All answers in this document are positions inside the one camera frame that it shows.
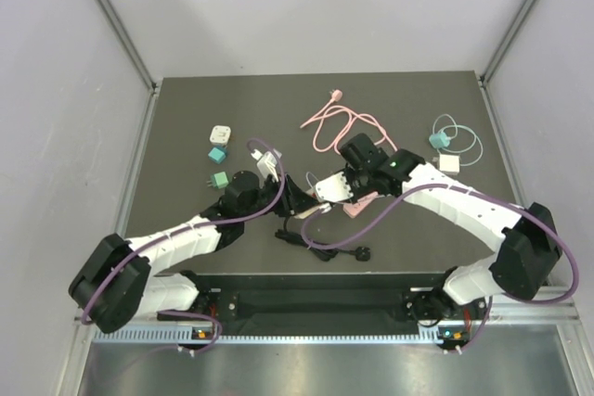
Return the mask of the light teal usb charger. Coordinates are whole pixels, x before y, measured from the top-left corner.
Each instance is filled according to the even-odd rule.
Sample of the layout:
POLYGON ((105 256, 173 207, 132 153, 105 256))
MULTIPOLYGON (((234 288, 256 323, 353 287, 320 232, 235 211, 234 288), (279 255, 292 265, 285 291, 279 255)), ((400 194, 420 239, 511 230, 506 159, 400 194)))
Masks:
POLYGON ((433 133, 429 136, 428 141, 435 149, 447 148, 450 145, 451 137, 445 132, 433 133))

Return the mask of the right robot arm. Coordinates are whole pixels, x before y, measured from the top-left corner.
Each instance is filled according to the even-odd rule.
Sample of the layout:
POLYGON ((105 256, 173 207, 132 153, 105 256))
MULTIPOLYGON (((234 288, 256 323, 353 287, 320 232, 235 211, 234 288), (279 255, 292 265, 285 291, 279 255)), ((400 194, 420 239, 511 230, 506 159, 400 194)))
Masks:
POLYGON ((539 203, 499 203, 408 150, 387 155, 366 134, 351 138, 339 153, 350 200, 372 192, 392 196, 439 215, 492 250, 487 258, 447 270, 437 287, 422 294, 437 318, 455 317, 468 303, 500 294, 532 300, 562 256, 551 212, 539 203))

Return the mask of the green usb charger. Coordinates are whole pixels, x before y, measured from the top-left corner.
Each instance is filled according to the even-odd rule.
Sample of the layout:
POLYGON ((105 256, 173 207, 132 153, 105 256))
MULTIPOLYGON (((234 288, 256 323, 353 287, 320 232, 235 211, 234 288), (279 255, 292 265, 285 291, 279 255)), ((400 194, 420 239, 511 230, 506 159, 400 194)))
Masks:
POLYGON ((229 179, 226 172, 216 172, 212 174, 207 181, 207 186, 213 189, 223 189, 229 184, 229 179))

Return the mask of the beige red power strip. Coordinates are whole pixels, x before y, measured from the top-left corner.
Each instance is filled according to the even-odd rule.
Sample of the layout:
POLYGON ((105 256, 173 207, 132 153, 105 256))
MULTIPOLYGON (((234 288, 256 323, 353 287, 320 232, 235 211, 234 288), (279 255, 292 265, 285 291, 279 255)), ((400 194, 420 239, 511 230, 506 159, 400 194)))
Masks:
POLYGON ((324 203, 318 203, 316 206, 314 206, 306 211, 296 213, 294 215, 294 218, 297 220, 304 220, 304 219, 308 218, 309 216, 311 216, 312 214, 316 213, 317 211, 323 211, 325 209, 325 207, 326 207, 326 205, 324 203))

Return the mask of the white square plug adapter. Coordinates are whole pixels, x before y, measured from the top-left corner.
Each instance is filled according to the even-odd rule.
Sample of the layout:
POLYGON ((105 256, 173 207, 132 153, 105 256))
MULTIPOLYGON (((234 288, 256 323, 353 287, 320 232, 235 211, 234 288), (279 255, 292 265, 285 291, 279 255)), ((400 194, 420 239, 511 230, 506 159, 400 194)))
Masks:
POLYGON ((213 146, 226 147, 231 139, 232 130, 226 125, 215 125, 210 133, 209 141, 213 146))

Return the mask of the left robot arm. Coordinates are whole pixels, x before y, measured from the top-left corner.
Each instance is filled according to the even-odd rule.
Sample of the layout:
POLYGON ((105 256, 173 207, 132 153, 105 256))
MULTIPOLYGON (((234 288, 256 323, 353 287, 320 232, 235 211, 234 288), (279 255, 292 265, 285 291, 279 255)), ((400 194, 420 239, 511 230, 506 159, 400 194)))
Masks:
POLYGON ((213 205, 185 223, 148 236, 102 238, 68 293, 83 310, 83 322, 106 334, 163 311, 201 318, 210 310, 209 294, 191 273, 169 269, 228 247, 249 220, 270 212, 296 216, 317 203, 313 190, 302 190, 288 175, 261 180, 254 172, 237 172, 213 205))

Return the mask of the white usb charger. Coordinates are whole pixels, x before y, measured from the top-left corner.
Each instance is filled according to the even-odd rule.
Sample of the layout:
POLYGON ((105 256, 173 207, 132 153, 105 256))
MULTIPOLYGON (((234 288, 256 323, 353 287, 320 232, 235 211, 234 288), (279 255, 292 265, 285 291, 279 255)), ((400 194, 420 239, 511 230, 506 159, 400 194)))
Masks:
POLYGON ((458 175, 461 168, 458 155, 439 154, 433 158, 433 164, 440 172, 448 175, 458 175))

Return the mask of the pink power strip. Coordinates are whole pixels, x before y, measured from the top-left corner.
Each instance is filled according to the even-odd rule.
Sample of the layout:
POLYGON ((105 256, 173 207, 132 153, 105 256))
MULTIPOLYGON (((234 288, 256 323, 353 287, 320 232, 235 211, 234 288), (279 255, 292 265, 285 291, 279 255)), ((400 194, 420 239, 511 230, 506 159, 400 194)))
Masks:
POLYGON ((370 194, 366 197, 361 198, 355 203, 345 203, 342 205, 342 210, 349 218, 356 218, 373 200, 377 195, 370 194))

